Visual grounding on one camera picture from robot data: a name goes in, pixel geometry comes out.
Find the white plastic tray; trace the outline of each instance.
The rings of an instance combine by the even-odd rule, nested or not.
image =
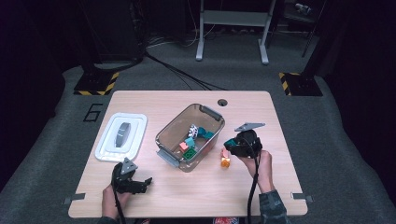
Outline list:
[[[131,124],[126,141],[122,147],[115,146],[115,139],[122,123]],[[100,161],[123,161],[125,157],[133,160],[139,151],[148,119],[143,114],[117,113],[111,116],[98,146],[95,157]]]

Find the small toy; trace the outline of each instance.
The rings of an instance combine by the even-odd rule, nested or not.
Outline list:
[[[213,134],[212,132],[207,132],[207,133],[204,135],[204,139],[210,139],[213,135],[214,135],[214,134]]]
[[[193,148],[189,148],[189,150],[183,154],[183,158],[189,161],[195,154],[196,151]]]
[[[203,127],[199,127],[198,128],[198,137],[204,137],[204,135],[206,134],[206,130]]]
[[[222,148],[221,149],[221,153],[220,153],[220,156],[221,156],[221,167],[226,167],[226,168],[228,168],[228,167],[230,167],[230,158],[229,158],[229,153],[228,153],[228,150],[227,150],[227,148]]]
[[[189,147],[194,147],[195,146],[195,142],[194,142],[194,139],[192,139],[192,137],[187,138],[186,140],[184,140],[184,142]]]
[[[182,152],[185,152],[189,148],[185,142],[180,143],[179,146]]]
[[[197,137],[197,135],[198,135],[198,128],[197,128],[197,126],[195,126],[194,124],[192,124],[192,125],[190,126],[188,136],[191,137],[191,138],[193,138],[193,139],[195,139],[195,138]]]

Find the toy block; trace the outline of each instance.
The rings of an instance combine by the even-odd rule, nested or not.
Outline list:
[[[202,127],[198,128],[198,137],[204,137],[206,134],[206,130]]]
[[[189,150],[183,154],[183,158],[189,161],[195,155],[195,153],[196,151],[194,149],[189,148]]]
[[[191,137],[187,138],[186,140],[184,140],[184,142],[187,144],[187,146],[189,147],[193,147],[195,146],[195,142],[194,139],[192,139]]]
[[[185,142],[180,143],[179,146],[182,152],[185,152],[189,148]]]
[[[229,158],[221,158],[221,167],[230,167],[230,159]]]
[[[213,135],[214,135],[214,134],[213,134],[212,132],[207,132],[207,133],[204,135],[204,138],[205,138],[205,139],[209,139],[209,138],[211,138]]]
[[[230,161],[228,150],[224,147],[221,149],[221,167],[230,167]]]

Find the black cable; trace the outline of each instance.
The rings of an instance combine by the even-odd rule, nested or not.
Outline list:
[[[115,67],[115,68],[98,68],[96,66],[95,66],[95,68],[100,70],[100,71],[104,71],[104,72],[117,73],[119,71],[131,68],[131,67],[141,63],[142,61],[143,61],[143,59],[138,59],[138,60],[135,60],[135,61],[131,61],[130,63],[125,64],[123,66],[119,66],[119,67]]]
[[[120,201],[119,201],[119,197],[117,196],[117,190],[114,189],[114,184],[113,183],[111,183],[111,186],[113,186],[114,199],[116,200],[116,207],[117,207],[117,211],[119,212],[121,223],[122,224],[126,224],[126,219],[125,219],[125,216],[124,216],[124,214],[122,212],[122,208],[121,208],[121,204],[120,204]]]
[[[192,87],[189,85],[189,83],[186,82],[186,80],[184,80],[181,76],[179,76],[175,71],[172,71],[175,73],[175,75],[180,78],[180,80],[182,80],[190,89],[190,91],[192,91]]]
[[[256,153],[254,153],[254,149],[250,145],[248,140],[243,138],[243,137],[241,137],[241,139],[243,139],[247,143],[247,145],[249,146],[249,149],[250,149],[252,155],[254,155],[252,159],[254,160],[254,163],[256,164],[256,170],[255,170],[255,174],[253,176],[253,183],[251,184],[250,193],[248,195],[248,200],[247,200],[247,223],[251,224],[251,202],[253,200],[254,191],[256,189],[256,185],[257,185],[257,182],[258,182],[258,179],[259,179],[259,166],[260,166],[260,163],[257,161]]]
[[[216,86],[216,85],[213,85],[213,84],[204,82],[204,81],[202,81],[202,80],[200,80],[200,79],[198,79],[198,78],[196,78],[196,77],[193,77],[193,76],[191,76],[191,75],[189,75],[189,74],[187,74],[187,73],[185,73],[185,72],[183,72],[183,71],[181,71],[181,70],[175,68],[174,66],[172,66],[172,65],[170,65],[170,64],[168,64],[168,63],[164,63],[164,62],[158,60],[157,58],[151,56],[148,52],[145,52],[145,55],[146,55],[148,58],[150,58],[151,60],[153,60],[154,62],[157,62],[157,63],[162,64],[163,66],[165,66],[165,67],[168,68],[169,70],[173,71],[174,73],[178,73],[178,74],[182,75],[183,77],[186,77],[186,78],[192,80],[192,81],[195,82],[197,85],[201,86],[201,88],[203,88],[204,90],[212,91],[212,89],[210,89],[210,88],[208,87],[208,86],[211,86],[211,87],[215,87],[215,88],[218,88],[218,89],[220,89],[220,90],[223,90],[223,91],[227,91],[226,89],[224,89],[224,88],[222,88],[222,87],[219,87],[219,86]]]
[[[164,41],[167,41],[168,39],[168,37],[166,37],[165,35],[157,35],[155,33],[152,33],[150,35],[151,38],[148,40],[148,48],[164,43]]]

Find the person's arm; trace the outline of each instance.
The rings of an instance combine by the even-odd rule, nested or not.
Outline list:
[[[125,208],[125,205],[131,195],[132,194],[128,192],[122,194],[117,192],[117,197],[119,198],[122,210]],[[111,185],[108,185],[103,190],[102,217],[99,219],[98,224],[118,224],[118,217],[119,211],[117,210],[113,187],[111,187]]]
[[[256,163],[250,158],[239,158],[247,167],[251,176],[255,175]],[[259,178],[260,212],[262,224],[290,224],[287,210],[273,182],[272,155],[263,150],[260,155]]]

